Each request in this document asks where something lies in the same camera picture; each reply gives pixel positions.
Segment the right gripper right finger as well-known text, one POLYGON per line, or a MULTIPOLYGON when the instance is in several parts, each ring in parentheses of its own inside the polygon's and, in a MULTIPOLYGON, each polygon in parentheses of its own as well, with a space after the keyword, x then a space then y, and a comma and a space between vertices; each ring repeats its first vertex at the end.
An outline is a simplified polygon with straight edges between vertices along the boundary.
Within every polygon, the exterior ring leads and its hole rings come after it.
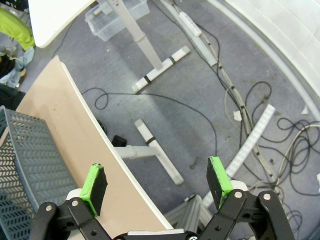
POLYGON ((217 156, 208 158, 206 179, 217 212, 200 240, 225 240, 238 223, 247 223, 257 240, 293 240, 294 234, 278 195, 272 190, 253 195, 234 188, 217 156))

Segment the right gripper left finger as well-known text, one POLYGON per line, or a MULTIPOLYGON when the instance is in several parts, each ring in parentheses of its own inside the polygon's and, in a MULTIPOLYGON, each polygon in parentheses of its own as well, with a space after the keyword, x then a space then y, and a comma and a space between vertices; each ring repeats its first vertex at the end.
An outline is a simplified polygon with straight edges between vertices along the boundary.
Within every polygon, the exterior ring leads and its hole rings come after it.
POLYGON ((78 230, 85 240, 110 240, 96 219, 101 213, 107 185, 104 167, 92 164, 79 196, 61 205, 44 202, 39 206, 29 239, 67 240, 72 231, 78 230))

